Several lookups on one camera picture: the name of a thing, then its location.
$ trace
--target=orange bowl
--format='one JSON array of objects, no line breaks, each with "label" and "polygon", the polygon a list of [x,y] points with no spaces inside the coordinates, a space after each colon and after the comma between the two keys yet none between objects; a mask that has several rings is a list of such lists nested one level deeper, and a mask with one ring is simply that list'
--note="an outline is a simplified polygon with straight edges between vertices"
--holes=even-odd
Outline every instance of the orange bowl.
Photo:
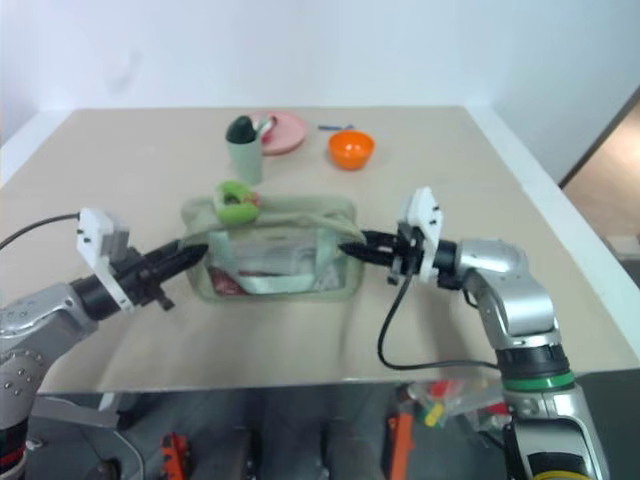
[{"label": "orange bowl", "polygon": [[374,147],[373,138],[356,130],[343,130],[329,139],[331,160],[345,170],[359,170],[364,167]]}]

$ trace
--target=green ring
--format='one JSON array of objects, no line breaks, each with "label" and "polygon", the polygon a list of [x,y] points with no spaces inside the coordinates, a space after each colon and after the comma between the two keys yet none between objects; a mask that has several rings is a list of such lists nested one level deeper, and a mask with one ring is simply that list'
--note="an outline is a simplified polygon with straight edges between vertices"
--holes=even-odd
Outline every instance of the green ring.
[{"label": "green ring", "polygon": [[553,377],[527,378],[523,380],[502,380],[506,390],[530,392],[533,390],[549,390],[550,388],[566,387],[574,382],[573,372],[555,375]]}]

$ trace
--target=floor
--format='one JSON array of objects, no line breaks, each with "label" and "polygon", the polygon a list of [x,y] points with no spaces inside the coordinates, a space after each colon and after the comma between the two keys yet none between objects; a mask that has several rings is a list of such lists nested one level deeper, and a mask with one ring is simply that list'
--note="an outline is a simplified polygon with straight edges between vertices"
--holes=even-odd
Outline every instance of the floor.
[{"label": "floor", "polygon": [[[68,398],[84,403],[92,399]],[[197,480],[213,478],[216,455],[224,456],[234,429],[248,427],[262,437],[261,480],[320,480],[328,478],[320,460],[320,432],[327,421],[348,422],[382,459],[386,418],[395,403],[391,384],[145,394],[133,410],[137,421],[122,433],[144,456],[149,479],[160,473],[165,433],[189,437],[196,464],[192,478]],[[122,462],[122,478],[139,478],[135,457],[109,430],[34,418],[30,435],[46,446],[30,457],[28,479],[82,479],[99,458],[112,457]],[[502,451],[466,422],[451,421],[439,430],[416,425],[414,440],[410,479],[505,477]]]},{"label": "floor", "polygon": [[640,104],[564,192],[600,237],[640,234]]}]

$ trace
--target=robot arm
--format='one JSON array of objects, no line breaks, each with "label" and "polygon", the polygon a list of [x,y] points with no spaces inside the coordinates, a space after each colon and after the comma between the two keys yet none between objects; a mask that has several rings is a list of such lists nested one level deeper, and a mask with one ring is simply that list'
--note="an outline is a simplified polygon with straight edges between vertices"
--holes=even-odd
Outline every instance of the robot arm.
[{"label": "robot arm", "polygon": [[[83,239],[88,234],[79,229]],[[104,253],[113,247],[112,234],[96,231],[90,240],[100,240]],[[51,365],[95,332],[98,321],[121,309],[154,300],[165,310],[171,308],[160,284],[195,265],[207,246],[180,248],[174,241],[141,255],[126,248],[125,240],[117,250],[117,259],[106,265],[108,271],[106,266],[100,273],[96,269],[95,275],[54,285],[0,310],[0,480],[24,478],[28,417]],[[103,282],[105,276],[112,281]]]},{"label": "robot arm", "polygon": [[418,190],[397,235],[367,231],[367,244],[341,248],[391,268],[389,283],[416,273],[462,290],[477,308],[501,373],[512,415],[505,428],[512,479],[609,478],[584,394],[574,381],[547,291],[529,272],[522,250],[502,241],[440,240],[442,213],[431,190]]}]

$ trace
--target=red tool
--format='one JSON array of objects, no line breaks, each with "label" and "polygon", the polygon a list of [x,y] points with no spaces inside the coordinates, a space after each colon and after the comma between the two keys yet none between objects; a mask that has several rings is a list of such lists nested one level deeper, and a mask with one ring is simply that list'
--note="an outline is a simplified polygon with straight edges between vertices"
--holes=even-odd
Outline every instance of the red tool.
[{"label": "red tool", "polygon": [[163,478],[167,480],[187,480],[189,473],[189,444],[187,437],[169,433],[162,439],[164,455]]},{"label": "red tool", "polygon": [[406,480],[409,468],[409,453],[414,448],[411,438],[413,415],[401,412],[388,420],[391,429],[391,462],[389,480]]}]

